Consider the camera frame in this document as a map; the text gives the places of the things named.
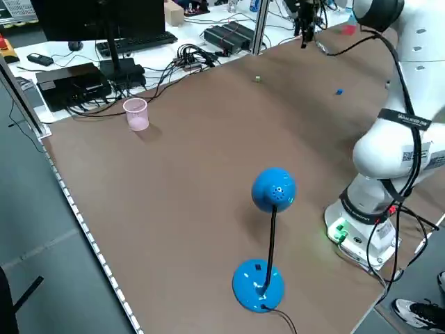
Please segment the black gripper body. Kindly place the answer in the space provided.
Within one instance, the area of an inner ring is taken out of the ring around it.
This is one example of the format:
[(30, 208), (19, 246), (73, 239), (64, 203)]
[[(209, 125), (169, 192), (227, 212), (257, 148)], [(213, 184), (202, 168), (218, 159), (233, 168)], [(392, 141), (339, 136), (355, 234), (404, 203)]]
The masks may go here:
[(317, 0), (298, 0), (298, 17), (314, 17), (318, 11)]

